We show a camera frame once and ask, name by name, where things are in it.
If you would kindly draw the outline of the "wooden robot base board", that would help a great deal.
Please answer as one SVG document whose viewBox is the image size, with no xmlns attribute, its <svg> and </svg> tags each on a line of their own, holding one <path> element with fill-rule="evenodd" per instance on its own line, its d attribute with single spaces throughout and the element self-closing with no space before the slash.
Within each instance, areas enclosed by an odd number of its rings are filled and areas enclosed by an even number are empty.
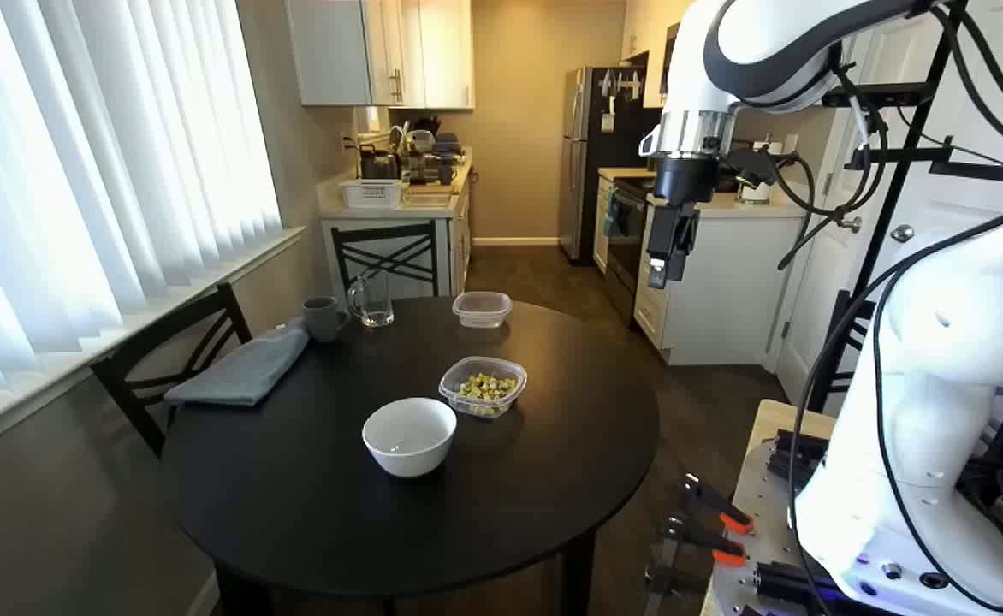
<svg viewBox="0 0 1003 616">
<path fill-rule="evenodd" d="M 734 490 L 734 502 L 753 517 L 753 530 L 740 537 L 749 560 L 743 569 L 713 569 L 700 616 L 740 616 L 743 609 L 756 609 L 760 616 L 804 616 L 794 607 L 760 600 L 753 587 L 756 564 L 797 564 L 797 552 L 789 526 L 789 486 L 780 477 L 766 467 L 771 454 L 776 450 L 776 436 L 790 428 L 801 428 L 807 439 L 829 439 L 833 417 L 797 409 L 780 399 L 764 399 L 756 407 Z"/>
</svg>

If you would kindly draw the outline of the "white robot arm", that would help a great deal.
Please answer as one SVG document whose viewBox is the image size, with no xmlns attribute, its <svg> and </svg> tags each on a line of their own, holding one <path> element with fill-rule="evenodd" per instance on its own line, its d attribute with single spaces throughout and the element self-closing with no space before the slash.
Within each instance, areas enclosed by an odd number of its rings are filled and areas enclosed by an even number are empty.
<svg viewBox="0 0 1003 616">
<path fill-rule="evenodd" d="M 958 25 L 950 0 L 691 0 L 639 142 L 659 164 L 659 286 L 684 274 L 736 114 L 820 102 L 847 79 L 847 39 L 917 12 Z M 866 350 L 790 526 L 855 603 L 1003 616 L 1003 530 L 958 493 L 1003 389 L 1003 211 L 906 252 L 871 299 Z"/>
</svg>

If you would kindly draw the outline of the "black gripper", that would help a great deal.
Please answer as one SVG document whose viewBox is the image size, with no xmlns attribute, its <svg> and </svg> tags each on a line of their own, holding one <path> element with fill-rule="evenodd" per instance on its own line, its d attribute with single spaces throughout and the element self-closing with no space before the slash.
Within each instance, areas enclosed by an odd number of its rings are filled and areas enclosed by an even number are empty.
<svg viewBox="0 0 1003 616">
<path fill-rule="evenodd" d="M 691 202 L 659 204 L 647 235 L 647 284 L 668 286 L 684 274 L 684 260 L 694 246 L 700 209 Z"/>
</svg>

